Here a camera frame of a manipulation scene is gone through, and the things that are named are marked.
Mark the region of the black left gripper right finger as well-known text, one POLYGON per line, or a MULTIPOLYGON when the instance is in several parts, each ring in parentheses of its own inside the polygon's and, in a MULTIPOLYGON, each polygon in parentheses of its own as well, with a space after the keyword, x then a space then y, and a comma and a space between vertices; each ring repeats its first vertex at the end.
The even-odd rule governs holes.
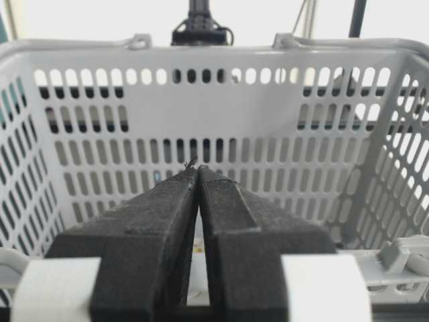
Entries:
POLYGON ((211 305, 226 321, 370 321, 355 258, 327 230, 198 169, 211 305))

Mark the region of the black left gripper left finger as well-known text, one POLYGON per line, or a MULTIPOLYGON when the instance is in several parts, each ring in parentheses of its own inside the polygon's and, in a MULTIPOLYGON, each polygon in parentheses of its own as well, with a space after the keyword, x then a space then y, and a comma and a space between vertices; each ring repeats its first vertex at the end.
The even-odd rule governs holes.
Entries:
POLYGON ((31 261, 13 321, 153 321, 185 304, 198 203, 188 168, 58 235, 31 261))

